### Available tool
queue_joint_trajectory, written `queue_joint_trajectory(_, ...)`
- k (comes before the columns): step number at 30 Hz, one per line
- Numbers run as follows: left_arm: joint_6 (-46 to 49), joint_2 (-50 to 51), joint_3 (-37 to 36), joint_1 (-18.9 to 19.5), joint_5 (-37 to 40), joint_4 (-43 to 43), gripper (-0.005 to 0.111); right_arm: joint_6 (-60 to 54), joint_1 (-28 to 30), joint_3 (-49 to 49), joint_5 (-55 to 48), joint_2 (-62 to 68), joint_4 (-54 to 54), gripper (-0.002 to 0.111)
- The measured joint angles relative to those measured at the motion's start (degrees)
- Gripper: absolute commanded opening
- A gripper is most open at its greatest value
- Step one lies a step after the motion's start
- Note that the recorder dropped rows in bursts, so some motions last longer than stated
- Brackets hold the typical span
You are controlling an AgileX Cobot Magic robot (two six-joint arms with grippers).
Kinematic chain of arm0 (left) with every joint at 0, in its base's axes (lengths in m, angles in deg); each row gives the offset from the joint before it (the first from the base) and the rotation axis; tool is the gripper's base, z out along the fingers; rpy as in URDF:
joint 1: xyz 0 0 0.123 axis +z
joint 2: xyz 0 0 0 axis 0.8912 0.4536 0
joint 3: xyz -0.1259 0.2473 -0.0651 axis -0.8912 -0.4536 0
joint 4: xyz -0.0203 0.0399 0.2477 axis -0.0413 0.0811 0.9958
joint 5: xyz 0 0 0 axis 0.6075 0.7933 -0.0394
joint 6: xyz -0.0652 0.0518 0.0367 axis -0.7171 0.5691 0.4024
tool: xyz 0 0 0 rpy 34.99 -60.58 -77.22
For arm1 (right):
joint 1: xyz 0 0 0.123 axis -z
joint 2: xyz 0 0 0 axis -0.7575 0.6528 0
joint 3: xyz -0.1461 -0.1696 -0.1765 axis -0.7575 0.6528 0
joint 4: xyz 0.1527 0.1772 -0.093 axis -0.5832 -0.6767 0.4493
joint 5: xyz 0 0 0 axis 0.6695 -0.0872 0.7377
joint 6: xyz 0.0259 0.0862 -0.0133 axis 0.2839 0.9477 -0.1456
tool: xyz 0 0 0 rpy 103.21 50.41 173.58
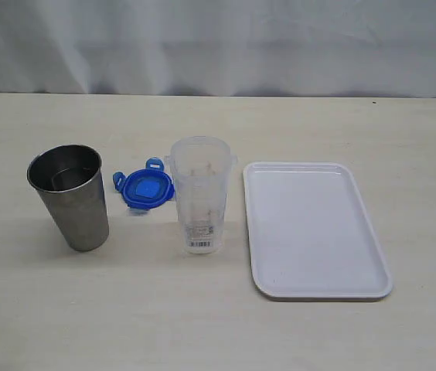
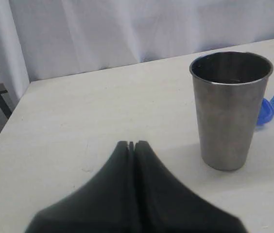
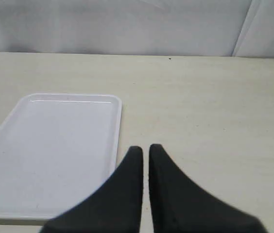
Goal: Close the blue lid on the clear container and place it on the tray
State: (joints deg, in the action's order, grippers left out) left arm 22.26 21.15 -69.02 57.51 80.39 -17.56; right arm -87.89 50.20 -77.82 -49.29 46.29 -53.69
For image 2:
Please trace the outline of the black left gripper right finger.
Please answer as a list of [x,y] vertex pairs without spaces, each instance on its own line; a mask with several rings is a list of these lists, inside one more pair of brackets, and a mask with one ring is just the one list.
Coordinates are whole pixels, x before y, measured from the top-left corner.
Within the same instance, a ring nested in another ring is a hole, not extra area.
[[144,233],[245,233],[232,214],[183,185],[146,141],[135,146],[135,179]]

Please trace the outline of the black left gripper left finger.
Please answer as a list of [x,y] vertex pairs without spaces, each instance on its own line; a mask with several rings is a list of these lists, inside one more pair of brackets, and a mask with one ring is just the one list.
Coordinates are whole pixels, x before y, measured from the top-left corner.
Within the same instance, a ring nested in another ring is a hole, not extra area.
[[85,185],[39,211],[28,233],[135,233],[134,144],[117,143],[103,167]]

